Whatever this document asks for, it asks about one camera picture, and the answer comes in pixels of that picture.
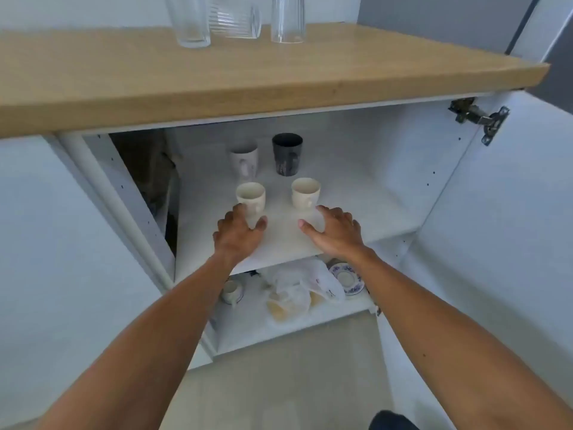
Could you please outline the person's dark trousers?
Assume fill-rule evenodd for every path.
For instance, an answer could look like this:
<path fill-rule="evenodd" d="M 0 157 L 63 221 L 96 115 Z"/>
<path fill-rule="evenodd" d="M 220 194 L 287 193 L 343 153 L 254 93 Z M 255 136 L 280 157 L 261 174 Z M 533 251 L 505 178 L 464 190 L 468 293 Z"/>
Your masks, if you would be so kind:
<path fill-rule="evenodd" d="M 372 418 L 368 430 L 420 430 L 411 420 L 402 414 L 383 410 Z"/>

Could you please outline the wooden countertop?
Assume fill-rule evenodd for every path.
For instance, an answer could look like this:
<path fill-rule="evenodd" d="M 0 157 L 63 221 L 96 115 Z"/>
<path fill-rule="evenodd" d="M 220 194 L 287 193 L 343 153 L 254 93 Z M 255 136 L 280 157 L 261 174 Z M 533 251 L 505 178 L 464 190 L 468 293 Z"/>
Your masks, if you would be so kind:
<path fill-rule="evenodd" d="M 304 43 L 171 29 L 0 32 L 0 139 L 519 90 L 549 65 L 351 23 Z"/>

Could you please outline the white cabinet door with hinge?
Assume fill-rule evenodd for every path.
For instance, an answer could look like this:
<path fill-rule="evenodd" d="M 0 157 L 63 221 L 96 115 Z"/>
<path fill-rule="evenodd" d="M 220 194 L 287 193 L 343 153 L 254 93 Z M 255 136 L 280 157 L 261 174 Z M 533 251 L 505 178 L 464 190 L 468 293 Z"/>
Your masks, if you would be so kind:
<path fill-rule="evenodd" d="M 573 408 L 573 115 L 526 92 L 490 146 L 449 100 L 377 116 L 378 176 L 421 224 L 372 244 L 518 355 Z"/>

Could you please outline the person's right hand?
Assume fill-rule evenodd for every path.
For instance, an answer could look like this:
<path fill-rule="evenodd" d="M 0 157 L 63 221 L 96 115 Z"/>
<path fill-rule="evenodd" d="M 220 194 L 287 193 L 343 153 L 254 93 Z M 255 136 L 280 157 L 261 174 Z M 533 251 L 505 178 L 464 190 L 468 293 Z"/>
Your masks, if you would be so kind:
<path fill-rule="evenodd" d="M 362 240 L 361 226 L 351 213 L 341 208 L 317 205 L 316 209 L 324 219 L 324 230 L 314 245 L 334 258 L 347 261 L 356 269 L 372 262 L 378 262 L 376 253 Z"/>

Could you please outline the person's left hand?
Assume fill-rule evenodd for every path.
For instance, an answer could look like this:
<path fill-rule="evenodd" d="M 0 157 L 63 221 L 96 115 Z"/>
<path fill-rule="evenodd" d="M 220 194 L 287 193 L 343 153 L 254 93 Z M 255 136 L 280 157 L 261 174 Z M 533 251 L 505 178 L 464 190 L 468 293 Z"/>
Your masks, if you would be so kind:
<path fill-rule="evenodd" d="M 223 260 L 226 267 L 233 269 L 258 248 L 264 233 L 254 231 L 247 223 L 245 206 L 238 203 L 217 223 L 212 235 L 214 254 Z"/>

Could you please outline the black mug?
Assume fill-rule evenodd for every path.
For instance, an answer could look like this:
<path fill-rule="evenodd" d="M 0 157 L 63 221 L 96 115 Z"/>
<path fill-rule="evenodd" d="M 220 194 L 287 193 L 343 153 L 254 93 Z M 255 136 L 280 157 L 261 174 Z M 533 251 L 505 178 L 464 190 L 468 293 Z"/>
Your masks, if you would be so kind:
<path fill-rule="evenodd" d="M 285 177 L 297 174 L 303 148 L 303 138 L 291 132 L 272 137 L 276 172 Z"/>

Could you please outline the ribbed clear glass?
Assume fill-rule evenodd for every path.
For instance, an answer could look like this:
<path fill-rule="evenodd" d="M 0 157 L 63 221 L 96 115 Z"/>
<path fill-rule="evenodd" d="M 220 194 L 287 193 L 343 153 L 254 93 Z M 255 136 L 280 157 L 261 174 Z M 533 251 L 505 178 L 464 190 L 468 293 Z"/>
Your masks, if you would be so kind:
<path fill-rule="evenodd" d="M 261 13 L 256 4 L 228 0 L 212 0 L 209 9 L 211 34 L 226 38 L 258 39 Z"/>

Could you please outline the white mug with grey print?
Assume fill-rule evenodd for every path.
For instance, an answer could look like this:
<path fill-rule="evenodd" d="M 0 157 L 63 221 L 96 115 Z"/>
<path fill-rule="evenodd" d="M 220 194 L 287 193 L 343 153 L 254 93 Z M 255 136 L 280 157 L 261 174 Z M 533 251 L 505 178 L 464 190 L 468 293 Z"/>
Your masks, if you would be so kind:
<path fill-rule="evenodd" d="M 234 145 L 229 149 L 232 168 L 243 181 L 254 181 L 258 171 L 258 145 L 245 143 Z"/>

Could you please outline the tall clear glass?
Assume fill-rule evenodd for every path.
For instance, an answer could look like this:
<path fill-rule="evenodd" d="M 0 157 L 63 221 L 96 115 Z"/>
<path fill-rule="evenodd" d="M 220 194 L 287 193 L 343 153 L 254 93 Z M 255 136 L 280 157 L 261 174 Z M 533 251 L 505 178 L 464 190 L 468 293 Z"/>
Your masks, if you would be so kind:
<path fill-rule="evenodd" d="M 305 38 L 305 0 L 272 0 L 271 41 L 274 43 L 303 43 Z"/>

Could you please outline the small white cup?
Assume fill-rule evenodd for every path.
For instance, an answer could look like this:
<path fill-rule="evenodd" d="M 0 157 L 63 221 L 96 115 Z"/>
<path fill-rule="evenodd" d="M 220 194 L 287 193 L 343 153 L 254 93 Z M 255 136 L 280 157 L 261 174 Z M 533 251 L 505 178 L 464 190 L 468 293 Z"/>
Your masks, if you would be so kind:
<path fill-rule="evenodd" d="M 225 282 L 219 298 L 223 303 L 234 308 L 243 296 L 244 286 L 237 280 L 229 279 Z"/>

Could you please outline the person's right forearm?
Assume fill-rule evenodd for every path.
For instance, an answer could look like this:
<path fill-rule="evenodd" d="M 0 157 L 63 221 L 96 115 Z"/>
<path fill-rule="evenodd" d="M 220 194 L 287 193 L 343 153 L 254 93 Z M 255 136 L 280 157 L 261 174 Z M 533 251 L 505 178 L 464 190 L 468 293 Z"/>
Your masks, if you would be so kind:
<path fill-rule="evenodd" d="M 350 245 L 340 256 L 457 430 L 573 430 L 573 409 L 473 319 L 366 246 Z"/>

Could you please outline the cream ceramic mug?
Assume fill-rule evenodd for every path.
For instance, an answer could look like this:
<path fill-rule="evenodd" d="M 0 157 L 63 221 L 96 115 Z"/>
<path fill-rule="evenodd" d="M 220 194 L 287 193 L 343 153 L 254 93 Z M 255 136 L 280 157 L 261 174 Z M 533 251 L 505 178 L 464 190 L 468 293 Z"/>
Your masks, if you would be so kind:
<path fill-rule="evenodd" d="M 264 215 L 267 200 L 265 187 L 258 182 L 241 183 L 237 186 L 235 195 L 237 201 L 245 206 L 247 223 L 254 227 Z"/>
<path fill-rule="evenodd" d="M 291 184 L 292 205 L 297 210 L 314 209 L 319 201 L 321 183 L 313 178 L 297 178 Z"/>

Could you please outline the plain clear drinking glass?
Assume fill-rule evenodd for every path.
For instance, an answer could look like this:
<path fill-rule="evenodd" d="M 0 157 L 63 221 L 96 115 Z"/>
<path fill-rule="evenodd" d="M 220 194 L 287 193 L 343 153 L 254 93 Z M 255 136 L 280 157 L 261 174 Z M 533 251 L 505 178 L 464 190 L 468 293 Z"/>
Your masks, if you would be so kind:
<path fill-rule="evenodd" d="M 208 0 L 164 0 L 176 40 L 189 49 L 210 46 Z"/>

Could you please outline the white cabinet body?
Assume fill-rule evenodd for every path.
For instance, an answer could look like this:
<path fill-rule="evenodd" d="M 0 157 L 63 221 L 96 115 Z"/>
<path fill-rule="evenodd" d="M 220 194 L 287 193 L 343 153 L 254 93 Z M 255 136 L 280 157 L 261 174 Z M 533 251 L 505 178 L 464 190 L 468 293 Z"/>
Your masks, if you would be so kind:
<path fill-rule="evenodd" d="M 54 247 L 46 281 L 53 342 L 80 347 L 82 371 L 144 307 L 212 253 L 216 220 L 241 182 L 231 149 L 255 143 L 257 182 L 267 191 L 269 227 L 260 249 L 233 270 L 235 308 L 218 304 L 191 368 L 224 354 L 373 310 L 366 291 L 284 321 L 254 274 L 286 269 L 319 251 L 296 230 L 319 213 L 291 202 L 296 178 L 321 183 L 318 199 L 350 211 L 366 243 L 399 260 L 450 179 L 477 125 L 455 122 L 461 101 L 404 101 L 294 110 L 69 133 L 46 140 L 42 165 L 54 204 Z"/>

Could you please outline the blue and white saucer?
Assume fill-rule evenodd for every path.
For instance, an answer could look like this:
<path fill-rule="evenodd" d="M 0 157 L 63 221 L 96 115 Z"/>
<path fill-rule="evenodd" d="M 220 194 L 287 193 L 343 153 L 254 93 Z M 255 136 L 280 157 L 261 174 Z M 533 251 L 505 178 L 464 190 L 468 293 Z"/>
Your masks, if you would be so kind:
<path fill-rule="evenodd" d="M 340 282 L 347 297 L 355 296 L 364 289 L 364 282 L 349 263 L 332 259 L 326 264 L 329 272 Z"/>

